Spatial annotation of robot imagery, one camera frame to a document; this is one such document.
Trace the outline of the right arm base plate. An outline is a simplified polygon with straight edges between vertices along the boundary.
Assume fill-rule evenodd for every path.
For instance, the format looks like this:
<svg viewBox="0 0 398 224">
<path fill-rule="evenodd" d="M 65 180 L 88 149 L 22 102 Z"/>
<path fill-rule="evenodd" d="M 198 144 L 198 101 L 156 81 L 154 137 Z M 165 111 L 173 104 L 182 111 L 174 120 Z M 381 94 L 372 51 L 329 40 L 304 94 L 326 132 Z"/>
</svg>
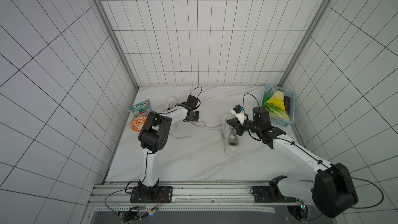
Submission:
<svg viewBox="0 0 398 224">
<path fill-rule="evenodd" d="M 250 189 L 255 203 L 295 203 L 296 199 L 282 196 L 271 186 L 253 186 Z"/>
</svg>

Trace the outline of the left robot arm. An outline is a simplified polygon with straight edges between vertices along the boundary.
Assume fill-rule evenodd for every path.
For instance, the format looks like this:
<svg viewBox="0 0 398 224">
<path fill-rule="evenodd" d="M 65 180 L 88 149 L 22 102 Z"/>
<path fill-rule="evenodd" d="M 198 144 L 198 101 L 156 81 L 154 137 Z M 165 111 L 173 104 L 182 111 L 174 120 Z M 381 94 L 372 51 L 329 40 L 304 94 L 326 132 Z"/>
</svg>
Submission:
<svg viewBox="0 0 398 224">
<path fill-rule="evenodd" d="M 169 97 L 165 106 L 166 111 L 162 113 L 151 111 L 148 114 L 138 136 L 143 149 L 144 162 L 142 177 L 137 183 L 137 188 L 145 196 L 154 199 L 158 195 L 159 154 L 167 143 L 172 125 L 179 121 L 198 121 L 200 113 L 197 109 L 200 104 L 201 101 L 192 95 L 182 103 L 177 103 L 175 98 Z"/>
</svg>

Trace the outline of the white sneaker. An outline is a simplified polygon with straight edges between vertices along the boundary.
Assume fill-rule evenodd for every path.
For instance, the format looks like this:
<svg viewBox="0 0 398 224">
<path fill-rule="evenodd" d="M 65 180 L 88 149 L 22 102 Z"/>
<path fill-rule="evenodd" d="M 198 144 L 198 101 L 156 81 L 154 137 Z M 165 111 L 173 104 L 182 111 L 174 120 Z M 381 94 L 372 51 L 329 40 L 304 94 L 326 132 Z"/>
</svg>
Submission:
<svg viewBox="0 0 398 224">
<path fill-rule="evenodd" d="M 163 108 L 162 116 L 171 118 L 171 127 L 169 130 L 169 135 L 172 135 L 176 130 L 176 123 L 183 120 L 188 120 L 191 113 L 191 107 L 187 105 L 187 102 L 177 103 L 177 100 L 170 96 Z"/>
<path fill-rule="evenodd" d="M 238 153 L 239 138 L 238 138 L 238 135 L 236 134 L 236 131 L 229 124 L 227 124 L 227 120 L 230 120 L 230 119 L 232 119 L 232 115 L 229 113 L 225 113 L 221 117 L 220 125 L 217 125 L 215 127 L 207 126 L 204 123 L 204 121 L 202 121 L 200 124 L 196 124 L 193 122 L 191 124 L 196 127 L 199 127 L 199 128 L 207 128 L 210 130 L 221 131 L 221 137 L 224 142 L 224 152 L 226 155 L 228 155 L 230 157 L 234 157 Z"/>
</svg>

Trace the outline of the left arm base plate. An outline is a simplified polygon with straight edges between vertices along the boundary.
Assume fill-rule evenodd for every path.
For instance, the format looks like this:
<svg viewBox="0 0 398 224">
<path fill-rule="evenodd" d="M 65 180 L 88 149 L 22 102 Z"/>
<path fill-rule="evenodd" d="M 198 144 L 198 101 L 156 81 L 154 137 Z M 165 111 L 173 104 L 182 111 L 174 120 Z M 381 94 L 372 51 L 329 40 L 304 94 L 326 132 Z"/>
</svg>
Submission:
<svg viewBox="0 0 398 224">
<path fill-rule="evenodd" d="M 158 186 L 155 189 L 143 187 L 134 187 L 132 189 L 130 203 L 171 203 L 173 196 L 173 187 Z"/>
</svg>

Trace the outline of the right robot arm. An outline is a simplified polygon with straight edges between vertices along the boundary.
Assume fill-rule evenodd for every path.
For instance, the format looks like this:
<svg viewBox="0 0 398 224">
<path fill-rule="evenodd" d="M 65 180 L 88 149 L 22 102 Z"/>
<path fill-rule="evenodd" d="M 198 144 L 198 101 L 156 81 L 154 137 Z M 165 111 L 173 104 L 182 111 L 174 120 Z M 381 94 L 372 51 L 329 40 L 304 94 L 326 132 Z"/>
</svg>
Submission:
<svg viewBox="0 0 398 224">
<path fill-rule="evenodd" d="M 316 156 L 271 124 L 269 112 L 264 107 L 253 108 L 253 120 L 236 105 L 227 120 L 238 136 L 245 132 L 257 135 L 257 140 L 281 153 L 308 176 L 309 181 L 292 180 L 281 175 L 266 187 L 266 199 L 271 202 L 289 202 L 292 199 L 315 205 L 322 214 L 335 218 L 359 202 L 348 169 L 341 163 L 332 164 Z"/>
</svg>

